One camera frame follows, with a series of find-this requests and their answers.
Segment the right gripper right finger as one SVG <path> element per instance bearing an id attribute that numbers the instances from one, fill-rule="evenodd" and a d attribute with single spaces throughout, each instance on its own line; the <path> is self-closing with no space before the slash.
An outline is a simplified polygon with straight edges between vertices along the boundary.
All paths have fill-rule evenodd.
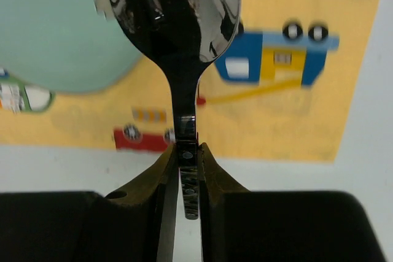
<path id="1" fill-rule="evenodd" d="M 203 261 L 385 261 L 360 202 L 343 191 L 251 191 L 198 151 Z"/>

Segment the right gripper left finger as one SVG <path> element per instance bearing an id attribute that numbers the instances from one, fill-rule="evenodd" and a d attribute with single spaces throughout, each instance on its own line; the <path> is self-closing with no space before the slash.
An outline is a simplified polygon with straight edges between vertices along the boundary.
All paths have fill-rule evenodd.
<path id="1" fill-rule="evenodd" d="M 74 261 L 172 261 L 179 171 L 175 146 L 84 218 Z"/>

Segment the yellow car-print cloth placemat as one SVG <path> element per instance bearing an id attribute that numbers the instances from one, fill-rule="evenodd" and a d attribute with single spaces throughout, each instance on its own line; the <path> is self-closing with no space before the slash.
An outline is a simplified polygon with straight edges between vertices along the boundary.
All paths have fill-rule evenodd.
<path id="1" fill-rule="evenodd" d="M 331 161 L 379 0 L 241 0 L 238 33 L 204 71 L 196 130 L 217 156 Z M 161 152 L 169 83 L 143 54 L 115 84 L 62 93 L 1 66 L 3 144 Z"/>

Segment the steel spoon black handle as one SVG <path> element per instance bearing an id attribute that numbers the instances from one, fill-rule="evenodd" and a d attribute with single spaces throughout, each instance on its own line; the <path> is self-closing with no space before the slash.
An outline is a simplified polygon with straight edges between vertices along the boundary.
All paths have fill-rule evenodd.
<path id="1" fill-rule="evenodd" d="M 171 91 L 184 215 L 199 216 L 196 100 L 204 71 L 229 48 L 241 0 L 94 0 L 128 40 L 164 73 Z"/>

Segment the light green flower plate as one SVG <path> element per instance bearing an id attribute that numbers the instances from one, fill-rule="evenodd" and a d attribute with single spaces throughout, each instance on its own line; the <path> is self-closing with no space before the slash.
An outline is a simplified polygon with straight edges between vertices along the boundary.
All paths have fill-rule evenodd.
<path id="1" fill-rule="evenodd" d="M 122 79 L 142 55 L 109 0 L 1 0 L 1 66 L 62 93 L 92 93 Z"/>

